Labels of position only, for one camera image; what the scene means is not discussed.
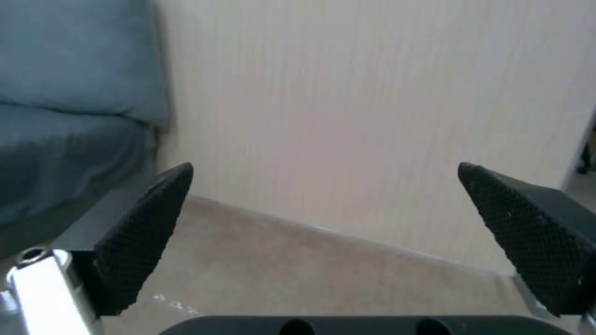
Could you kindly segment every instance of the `black rubber fingertip pad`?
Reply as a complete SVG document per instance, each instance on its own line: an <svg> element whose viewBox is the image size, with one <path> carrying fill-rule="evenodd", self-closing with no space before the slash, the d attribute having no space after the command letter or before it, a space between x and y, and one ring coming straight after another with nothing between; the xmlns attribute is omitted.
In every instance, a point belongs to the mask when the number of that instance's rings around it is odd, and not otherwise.
<svg viewBox="0 0 596 335"><path fill-rule="evenodd" d="M462 163L458 176L523 281L554 315L596 296L596 216L552 188Z"/></svg>
<svg viewBox="0 0 596 335"><path fill-rule="evenodd" d="M190 163L159 175L95 246L93 266L101 285L95 307L100 315L117 315L136 302L172 235L192 179Z"/></svg>

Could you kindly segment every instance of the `mounting hole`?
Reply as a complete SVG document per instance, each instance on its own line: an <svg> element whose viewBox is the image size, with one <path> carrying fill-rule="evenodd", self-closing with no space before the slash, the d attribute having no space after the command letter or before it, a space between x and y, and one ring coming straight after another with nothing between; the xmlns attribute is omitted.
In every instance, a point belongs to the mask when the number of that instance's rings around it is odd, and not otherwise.
<svg viewBox="0 0 596 335"><path fill-rule="evenodd" d="M48 250L44 247L32 247L17 255L17 266L27 266L45 257Z"/></svg>
<svg viewBox="0 0 596 335"><path fill-rule="evenodd" d="M26 250L23 253L23 259L24 260L34 259L35 257L41 255L43 252L44 252L43 248L39 248L39 247L31 248L29 250Z"/></svg>
<svg viewBox="0 0 596 335"><path fill-rule="evenodd" d="M289 320L280 329L280 335L315 335L311 324L300 319Z"/></svg>
<svg viewBox="0 0 596 335"><path fill-rule="evenodd" d="M451 332L438 320L422 319L416 324L416 335L451 335Z"/></svg>

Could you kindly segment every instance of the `blue couch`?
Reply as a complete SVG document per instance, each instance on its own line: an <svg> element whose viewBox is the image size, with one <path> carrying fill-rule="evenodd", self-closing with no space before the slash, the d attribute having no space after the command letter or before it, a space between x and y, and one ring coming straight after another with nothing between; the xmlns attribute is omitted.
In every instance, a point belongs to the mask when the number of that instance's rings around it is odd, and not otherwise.
<svg viewBox="0 0 596 335"><path fill-rule="evenodd" d="M167 126L149 0L0 2L0 258L154 173Z"/></svg>

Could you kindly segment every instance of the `screw hole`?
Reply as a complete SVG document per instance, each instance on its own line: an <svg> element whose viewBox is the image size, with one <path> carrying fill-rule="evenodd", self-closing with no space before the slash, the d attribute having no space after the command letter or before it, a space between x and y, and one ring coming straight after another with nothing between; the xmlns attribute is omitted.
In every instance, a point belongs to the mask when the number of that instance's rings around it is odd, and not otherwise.
<svg viewBox="0 0 596 335"><path fill-rule="evenodd" d="M23 253L23 259L24 260L33 259L33 258L41 255L43 252L44 252L43 248L40 248L40 247L31 248Z"/></svg>
<svg viewBox="0 0 596 335"><path fill-rule="evenodd" d="M312 326L300 319L287 321L280 329L280 335L315 335Z"/></svg>
<svg viewBox="0 0 596 335"><path fill-rule="evenodd" d="M451 332L438 320L422 319L416 324L416 335L451 335Z"/></svg>

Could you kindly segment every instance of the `white wall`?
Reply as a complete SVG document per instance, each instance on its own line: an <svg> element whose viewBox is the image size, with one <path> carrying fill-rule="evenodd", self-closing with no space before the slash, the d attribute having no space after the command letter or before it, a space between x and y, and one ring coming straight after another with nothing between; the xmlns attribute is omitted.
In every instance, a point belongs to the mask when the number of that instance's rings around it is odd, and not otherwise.
<svg viewBox="0 0 596 335"><path fill-rule="evenodd" d="M559 187L596 106L593 0L159 0L191 192L510 272L462 160Z"/></svg>

